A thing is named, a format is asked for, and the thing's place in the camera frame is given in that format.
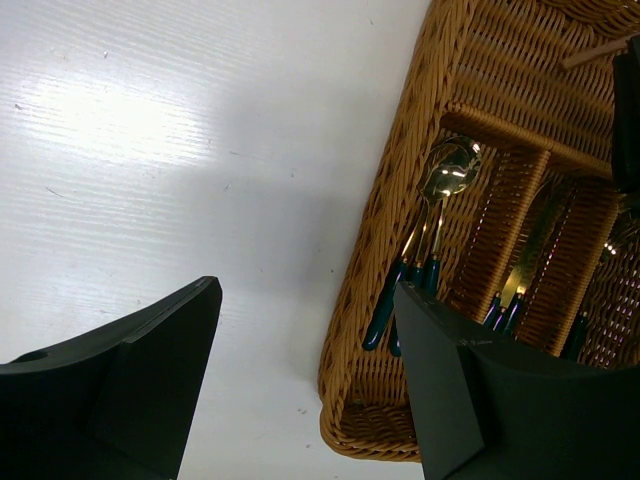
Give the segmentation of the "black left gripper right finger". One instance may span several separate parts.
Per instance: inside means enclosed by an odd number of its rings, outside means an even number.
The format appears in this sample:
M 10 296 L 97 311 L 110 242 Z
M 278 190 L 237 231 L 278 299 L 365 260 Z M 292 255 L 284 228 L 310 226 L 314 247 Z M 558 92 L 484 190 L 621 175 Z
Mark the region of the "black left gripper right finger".
M 635 479 L 639 370 L 518 343 L 403 282 L 394 310 L 428 479 Z

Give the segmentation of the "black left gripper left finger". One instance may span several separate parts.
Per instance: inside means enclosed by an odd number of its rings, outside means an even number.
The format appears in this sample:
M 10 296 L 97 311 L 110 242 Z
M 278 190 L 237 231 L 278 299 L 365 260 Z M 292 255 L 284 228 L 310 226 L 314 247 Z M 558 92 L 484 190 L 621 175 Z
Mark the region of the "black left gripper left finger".
M 2 477 L 176 478 L 221 303 L 205 276 L 3 364 Z

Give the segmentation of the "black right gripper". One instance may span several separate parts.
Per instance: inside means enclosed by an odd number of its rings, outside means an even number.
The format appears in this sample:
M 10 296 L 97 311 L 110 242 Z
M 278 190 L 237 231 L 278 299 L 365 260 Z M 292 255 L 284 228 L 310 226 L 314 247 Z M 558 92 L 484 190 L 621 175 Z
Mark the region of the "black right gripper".
M 612 176 L 620 193 L 639 189 L 639 35 L 613 59 Z

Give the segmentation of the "gold knife green handle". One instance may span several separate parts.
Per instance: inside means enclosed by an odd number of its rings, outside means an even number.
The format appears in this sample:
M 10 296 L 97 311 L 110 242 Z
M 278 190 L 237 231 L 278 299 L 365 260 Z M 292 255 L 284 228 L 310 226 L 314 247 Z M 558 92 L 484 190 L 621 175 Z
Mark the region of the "gold knife green handle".
M 507 309 L 506 323 L 502 331 L 502 333 L 507 337 L 511 337 L 514 332 L 514 329 L 518 323 L 519 315 L 522 311 L 524 299 L 524 292 L 517 292 L 511 299 L 511 302 Z
M 501 291 L 494 294 L 484 318 L 483 325 L 501 335 L 504 335 L 502 331 L 512 297 L 517 292 L 526 294 L 533 280 L 541 249 L 554 218 L 554 190 L 553 183 L 547 181 L 536 192 L 529 208 L 529 213 L 533 214 L 529 233 Z

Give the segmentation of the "small gold spoon green handle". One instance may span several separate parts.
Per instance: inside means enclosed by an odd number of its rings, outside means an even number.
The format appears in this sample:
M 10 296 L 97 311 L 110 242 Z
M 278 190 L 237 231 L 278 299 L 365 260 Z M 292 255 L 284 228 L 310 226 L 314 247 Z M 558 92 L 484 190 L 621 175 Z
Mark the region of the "small gold spoon green handle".
M 408 271 L 416 245 L 422 238 L 424 223 L 428 217 L 428 212 L 428 206 L 423 206 L 421 208 L 420 213 L 411 228 L 408 239 L 404 243 L 396 261 L 389 269 L 362 343 L 362 348 L 365 351 L 375 350 L 386 331 L 387 323 L 393 311 L 393 298 L 397 283 Z

